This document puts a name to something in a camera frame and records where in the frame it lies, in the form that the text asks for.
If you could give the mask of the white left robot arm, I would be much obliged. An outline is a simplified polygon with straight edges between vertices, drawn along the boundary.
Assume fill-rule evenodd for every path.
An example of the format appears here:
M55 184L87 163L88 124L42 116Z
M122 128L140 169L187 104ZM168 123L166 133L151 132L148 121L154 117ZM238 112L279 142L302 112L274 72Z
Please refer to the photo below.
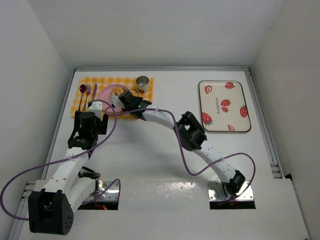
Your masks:
M96 190L99 174L81 173L81 169L93 154L98 136L107 133L108 118L107 114L100 118L92 111L76 111L66 161L28 198L32 233L67 235L71 230L76 210Z

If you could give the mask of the glazed donut bread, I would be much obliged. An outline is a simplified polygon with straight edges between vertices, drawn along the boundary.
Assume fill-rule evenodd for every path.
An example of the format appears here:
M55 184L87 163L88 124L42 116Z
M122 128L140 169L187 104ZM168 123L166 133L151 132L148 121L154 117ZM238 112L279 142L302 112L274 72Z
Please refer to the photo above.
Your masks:
M114 87L111 91L112 96L119 96L125 91L122 87Z

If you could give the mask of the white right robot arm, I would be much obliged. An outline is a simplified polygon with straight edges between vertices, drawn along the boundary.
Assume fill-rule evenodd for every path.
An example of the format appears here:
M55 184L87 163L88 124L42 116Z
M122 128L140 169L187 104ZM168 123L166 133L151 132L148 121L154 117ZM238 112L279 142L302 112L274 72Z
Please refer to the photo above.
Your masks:
M122 108L122 111L131 114L136 119L154 122L173 130L177 137L182 161L188 174L195 177L208 168L212 168L224 186L225 191L234 198L237 196L246 180L245 176L214 150L213 146L208 142L205 130L191 112L187 111L177 121L172 112L151 105L145 107L141 104L137 107L125 106ZM207 163L207 166L199 172L191 172L183 150L198 155Z

